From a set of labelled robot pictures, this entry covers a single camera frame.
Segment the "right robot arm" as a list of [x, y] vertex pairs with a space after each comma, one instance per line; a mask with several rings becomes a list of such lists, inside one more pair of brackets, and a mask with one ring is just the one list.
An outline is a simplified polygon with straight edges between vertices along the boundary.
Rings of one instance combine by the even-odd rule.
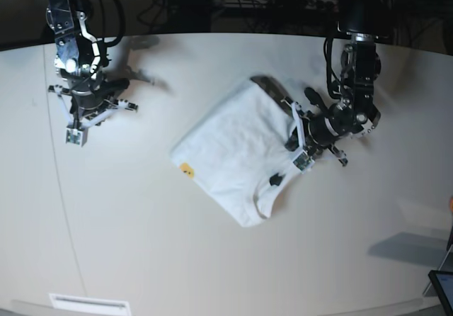
[[113, 0], [119, 31], [107, 42], [94, 36], [88, 25], [93, 15], [89, 0], [48, 0], [46, 22], [54, 33], [57, 75], [67, 85], [51, 85], [67, 120], [65, 141], [83, 147], [88, 131], [118, 111], [137, 111], [139, 106], [120, 98], [130, 85], [127, 78], [109, 80], [104, 69], [109, 65], [108, 49], [119, 44], [125, 34], [125, 12], [120, 0]]

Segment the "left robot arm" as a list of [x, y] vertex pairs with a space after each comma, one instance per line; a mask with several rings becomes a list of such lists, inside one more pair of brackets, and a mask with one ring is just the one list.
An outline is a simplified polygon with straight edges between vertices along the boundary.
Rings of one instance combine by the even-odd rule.
[[344, 151], [336, 143], [347, 137], [363, 137], [378, 125], [381, 113], [374, 104], [374, 82], [382, 64], [377, 54], [376, 41], [389, 35], [389, 27], [382, 22], [386, 14], [383, 0], [338, 0], [337, 30], [350, 36], [343, 47], [338, 76], [332, 68], [334, 33], [323, 44], [326, 59], [326, 85], [334, 102], [327, 106], [321, 95], [306, 87], [304, 95], [318, 113], [302, 107], [279, 91], [276, 101], [295, 121], [285, 147], [292, 154], [292, 162], [300, 171], [312, 167], [328, 150], [343, 166], [348, 164]]

